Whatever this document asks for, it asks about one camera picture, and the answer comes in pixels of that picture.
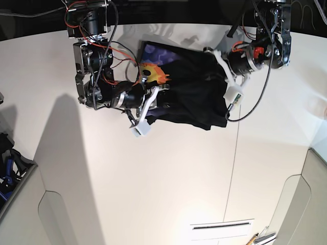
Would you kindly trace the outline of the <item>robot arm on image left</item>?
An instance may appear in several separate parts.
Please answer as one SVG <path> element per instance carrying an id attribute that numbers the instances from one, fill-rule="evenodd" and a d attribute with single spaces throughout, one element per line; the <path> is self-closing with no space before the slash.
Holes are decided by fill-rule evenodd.
<path id="1" fill-rule="evenodd" d="M 113 75 L 113 52 L 111 46 L 114 34 L 104 35 L 110 27 L 107 24 L 107 9 L 114 10 L 115 25 L 119 14 L 112 1 L 64 1 L 66 11 L 64 22 L 69 38 L 77 40 L 73 45 L 78 101 L 94 110 L 113 108 L 127 114 L 131 128 L 147 126 L 146 116 L 154 109 L 159 91 L 168 86 L 155 78 L 158 84 L 149 86 L 150 75 L 160 75 L 161 61 L 142 58 L 137 61 L 132 51 L 122 52 L 126 61 L 135 64 L 137 75 L 134 82 L 118 81 Z"/>

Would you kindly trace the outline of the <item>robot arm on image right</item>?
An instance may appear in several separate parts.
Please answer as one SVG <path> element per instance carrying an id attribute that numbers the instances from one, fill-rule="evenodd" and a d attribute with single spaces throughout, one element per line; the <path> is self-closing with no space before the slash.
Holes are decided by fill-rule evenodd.
<path id="1" fill-rule="evenodd" d="M 253 10 L 256 33 L 250 41 L 238 41 L 221 57 L 227 63 L 232 78 L 249 75 L 264 65 L 279 69 L 290 62 L 291 5 L 287 1 L 247 1 L 239 18 L 227 33 L 231 38 L 236 28 L 244 23 L 247 11 Z"/>

